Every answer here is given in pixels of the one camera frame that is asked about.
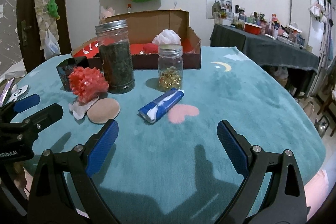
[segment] door handle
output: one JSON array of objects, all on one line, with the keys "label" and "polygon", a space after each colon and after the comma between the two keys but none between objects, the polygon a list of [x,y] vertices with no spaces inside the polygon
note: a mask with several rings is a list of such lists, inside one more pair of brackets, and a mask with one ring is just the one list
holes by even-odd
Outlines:
[{"label": "door handle", "polygon": [[28,41],[27,41],[27,30],[31,29],[31,26],[26,26],[26,21],[23,20],[21,21],[21,33],[22,33],[22,46],[28,46]]}]

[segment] teal tablecloth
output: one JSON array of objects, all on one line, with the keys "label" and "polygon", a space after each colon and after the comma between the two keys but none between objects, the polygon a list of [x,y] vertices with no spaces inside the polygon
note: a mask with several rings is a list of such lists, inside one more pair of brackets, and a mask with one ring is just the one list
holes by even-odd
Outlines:
[{"label": "teal tablecloth", "polygon": [[[18,115],[14,122],[52,103],[64,109],[63,119],[42,131],[34,143],[36,156],[26,162],[32,174],[43,150],[68,151],[84,144],[102,127],[87,117],[76,121],[68,110],[75,95],[64,91],[56,65],[69,57],[48,60],[19,83],[19,87],[28,84],[29,95],[37,93],[41,103]],[[199,115],[188,116],[181,124],[171,123],[166,115],[149,125],[138,115],[139,108],[162,93],[155,89],[156,70],[134,74],[134,90],[109,94],[121,106],[116,118],[119,136],[93,177],[101,196],[122,223],[205,224],[216,220],[243,179],[217,138],[216,127],[223,119],[252,145],[277,153],[292,150],[304,183],[323,163],[325,148],[300,106],[236,48],[202,47],[201,70],[184,71],[185,95],[180,104],[197,107]],[[75,205],[82,209],[70,175],[66,178]],[[258,210],[269,178],[266,176],[251,213]]]}]

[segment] blue and white wrapper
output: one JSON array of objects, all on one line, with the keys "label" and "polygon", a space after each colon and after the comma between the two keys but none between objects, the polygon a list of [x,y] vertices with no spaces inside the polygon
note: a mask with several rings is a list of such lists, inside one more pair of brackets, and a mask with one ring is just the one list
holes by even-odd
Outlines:
[{"label": "blue and white wrapper", "polygon": [[154,101],[139,109],[140,115],[148,122],[155,123],[184,96],[184,90],[172,88]]}]

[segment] open box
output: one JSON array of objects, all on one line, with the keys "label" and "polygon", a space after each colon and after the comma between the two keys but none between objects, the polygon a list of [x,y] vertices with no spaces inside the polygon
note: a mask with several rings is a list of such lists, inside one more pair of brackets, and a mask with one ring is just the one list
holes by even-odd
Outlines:
[{"label": "open box", "polygon": [[[106,22],[127,19],[128,38],[130,44],[151,43],[164,29],[175,31],[181,38],[182,45],[188,45],[192,51],[184,52],[182,55],[185,69],[201,68],[201,40],[189,27],[189,12],[182,10],[156,10],[137,13],[116,15],[106,18]],[[96,42],[87,42],[72,52],[73,56],[83,55],[84,47],[91,47],[94,50]],[[132,55],[134,69],[157,69],[158,54],[136,54]],[[101,69],[99,55],[89,59],[90,67]]]}]

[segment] jar lid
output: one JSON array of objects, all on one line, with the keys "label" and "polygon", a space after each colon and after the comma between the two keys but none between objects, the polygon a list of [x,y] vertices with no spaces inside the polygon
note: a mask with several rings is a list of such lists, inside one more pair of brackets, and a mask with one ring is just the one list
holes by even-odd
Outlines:
[{"label": "jar lid", "polygon": [[127,25],[127,20],[126,19],[100,24],[100,25],[96,26],[96,34],[125,28],[127,26],[128,25]]},{"label": "jar lid", "polygon": [[178,44],[159,45],[159,55],[162,57],[179,57],[182,56],[183,48]]}]

